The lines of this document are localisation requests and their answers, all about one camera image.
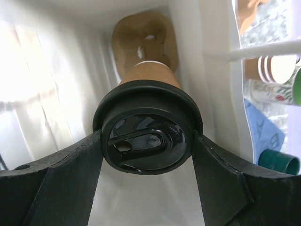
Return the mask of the blue alphabet cloth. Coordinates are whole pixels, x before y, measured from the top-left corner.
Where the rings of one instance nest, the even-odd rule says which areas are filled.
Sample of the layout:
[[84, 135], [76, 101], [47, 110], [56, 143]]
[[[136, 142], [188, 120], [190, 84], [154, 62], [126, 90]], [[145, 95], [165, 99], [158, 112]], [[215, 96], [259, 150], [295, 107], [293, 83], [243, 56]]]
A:
[[261, 153], [266, 149], [278, 152], [282, 149], [285, 134], [247, 99], [244, 104], [252, 138], [254, 163], [257, 164]]

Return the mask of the black plastic cup lid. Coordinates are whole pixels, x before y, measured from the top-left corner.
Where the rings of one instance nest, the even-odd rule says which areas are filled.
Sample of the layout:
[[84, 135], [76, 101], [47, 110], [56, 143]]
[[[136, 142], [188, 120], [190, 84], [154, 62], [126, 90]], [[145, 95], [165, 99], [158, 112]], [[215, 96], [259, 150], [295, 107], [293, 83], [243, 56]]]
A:
[[112, 89], [98, 105], [93, 131], [115, 169], [158, 175], [180, 167], [192, 155], [194, 132], [203, 132], [195, 101], [173, 85], [131, 81]]

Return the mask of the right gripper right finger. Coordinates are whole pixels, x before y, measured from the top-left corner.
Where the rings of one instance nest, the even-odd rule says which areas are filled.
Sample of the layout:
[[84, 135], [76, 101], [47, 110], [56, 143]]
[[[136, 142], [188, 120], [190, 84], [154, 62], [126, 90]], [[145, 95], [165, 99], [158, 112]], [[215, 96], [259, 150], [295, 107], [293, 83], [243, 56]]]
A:
[[192, 159], [207, 226], [300, 225], [300, 176], [246, 161], [198, 132]]

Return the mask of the brown pulp cup carrier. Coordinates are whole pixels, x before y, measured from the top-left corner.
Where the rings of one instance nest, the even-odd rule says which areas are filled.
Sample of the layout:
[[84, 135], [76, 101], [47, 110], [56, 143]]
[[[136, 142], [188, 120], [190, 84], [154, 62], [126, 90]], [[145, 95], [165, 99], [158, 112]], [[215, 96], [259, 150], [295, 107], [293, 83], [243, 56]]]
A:
[[143, 61], [157, 61], [176, 72], [178, 51], [170, 19], [157, 11], [146, 11], [121, 19], [111, 37], [119, 76]]

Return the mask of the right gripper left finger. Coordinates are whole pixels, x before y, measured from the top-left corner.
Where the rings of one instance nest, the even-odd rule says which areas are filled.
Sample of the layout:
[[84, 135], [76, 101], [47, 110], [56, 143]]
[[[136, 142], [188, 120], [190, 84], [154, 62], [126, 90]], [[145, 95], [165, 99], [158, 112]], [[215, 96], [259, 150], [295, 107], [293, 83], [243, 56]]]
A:
[[3, 226], [86, 226], [103, 156], [100, 132], [0, 173]]

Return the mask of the dark green mug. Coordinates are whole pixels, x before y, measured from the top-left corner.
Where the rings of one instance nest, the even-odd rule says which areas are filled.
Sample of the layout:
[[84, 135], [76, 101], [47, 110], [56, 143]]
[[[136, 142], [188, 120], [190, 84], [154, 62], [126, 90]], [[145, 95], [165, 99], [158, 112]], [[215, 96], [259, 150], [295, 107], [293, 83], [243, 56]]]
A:
[[301, 168], [301, 162], [298, 157], [270, 149], [266, 149], [261, 153], [258, 165], [294, 176], [298, 175]]

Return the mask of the stack of brown paper cups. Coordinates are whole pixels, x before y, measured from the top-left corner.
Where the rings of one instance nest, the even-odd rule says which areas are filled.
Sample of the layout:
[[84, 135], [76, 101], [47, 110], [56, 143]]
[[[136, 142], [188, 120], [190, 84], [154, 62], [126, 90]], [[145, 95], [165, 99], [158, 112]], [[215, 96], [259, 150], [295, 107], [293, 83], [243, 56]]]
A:
[[284, 84], [295, 69], [297, 55], [260, 56], [244, 60], [245, 79]]

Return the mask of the light blue paper bag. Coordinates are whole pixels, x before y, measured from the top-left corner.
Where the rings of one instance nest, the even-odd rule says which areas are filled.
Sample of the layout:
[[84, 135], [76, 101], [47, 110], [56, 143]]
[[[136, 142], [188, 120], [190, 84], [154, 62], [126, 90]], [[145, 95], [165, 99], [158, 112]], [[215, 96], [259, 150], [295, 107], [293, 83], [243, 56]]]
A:
[[[244, 104], [244, 60], [289, 55], [301, 47], [299, 41], [286, 41], [242, 48], [237, 0], [3, 0], [3, 170], [97, 132], [95, 111], [122, 80], [112, 51], [113, 30], [121, 19], [146, 11], [157, 11], [173, 24], [178, 51], [174, 74], [203, 122], [203, 132], [195, 132], [255, 164]], [[192, 155], [158, 175], [119, 171], [103, 156], [87, 226], [206, 226]]]

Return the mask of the white mug green interior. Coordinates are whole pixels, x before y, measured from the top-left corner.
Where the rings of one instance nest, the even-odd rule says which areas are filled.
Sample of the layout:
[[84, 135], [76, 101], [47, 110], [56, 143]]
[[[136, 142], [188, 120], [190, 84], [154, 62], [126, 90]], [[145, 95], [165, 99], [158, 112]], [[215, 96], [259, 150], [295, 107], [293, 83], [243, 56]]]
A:
[[250, 92], [258, 102], [281, 105], [301, 105], [301, 67], [296, 66], [291, 78], [284, 84], [266, 84], [251, 81]]

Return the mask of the brown paper cup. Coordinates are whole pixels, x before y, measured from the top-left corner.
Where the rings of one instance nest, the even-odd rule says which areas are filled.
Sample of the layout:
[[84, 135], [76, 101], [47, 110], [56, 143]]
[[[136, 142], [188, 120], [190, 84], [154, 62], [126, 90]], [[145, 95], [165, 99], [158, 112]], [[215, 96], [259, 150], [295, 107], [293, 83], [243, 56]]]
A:
[[159, 61], [142, 61], [136, 64], [122, 78], [120, 85], [137, 80], [159, 81], [182, 89], [174, 72]]

